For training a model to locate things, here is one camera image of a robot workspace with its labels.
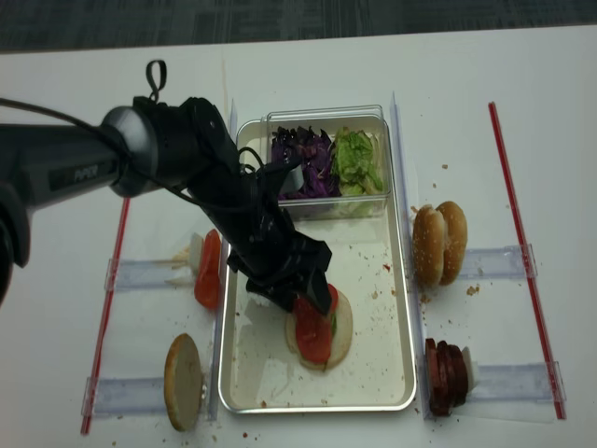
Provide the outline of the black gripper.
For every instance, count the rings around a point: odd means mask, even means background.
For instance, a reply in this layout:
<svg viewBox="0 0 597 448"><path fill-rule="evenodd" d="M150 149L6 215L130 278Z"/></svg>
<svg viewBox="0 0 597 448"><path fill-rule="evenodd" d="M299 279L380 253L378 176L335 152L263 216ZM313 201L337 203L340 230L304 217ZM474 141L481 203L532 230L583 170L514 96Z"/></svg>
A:
<svg viewBox="0 0 597 448"><path fill-rule="evenodd" d="M236 244L228 265L246 277L246 290L291 313L297 294L305 295L320 315L331 309L326 270L332 252L326 242L315 240L291 226L275 225L263 239Z"/></svg>

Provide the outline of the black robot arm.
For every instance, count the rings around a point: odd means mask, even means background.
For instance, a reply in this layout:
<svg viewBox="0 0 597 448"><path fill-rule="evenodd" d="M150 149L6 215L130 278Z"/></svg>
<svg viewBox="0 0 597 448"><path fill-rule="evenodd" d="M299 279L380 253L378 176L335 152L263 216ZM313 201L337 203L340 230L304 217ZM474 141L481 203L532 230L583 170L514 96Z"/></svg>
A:
<svg viewBox="0 0 597 448"><path fill-rule="evenodd" d="M53 125L3 125L2 289L29 261L34 211L103 187L123 198L165 189L209 217L250 292L285 310L301 295L327 314L330 249L297 231L278 204L279 194L298 183L299 158L250 167L242 154L203 98L169 106L138 97L96 127L64 114Z"/></svg>

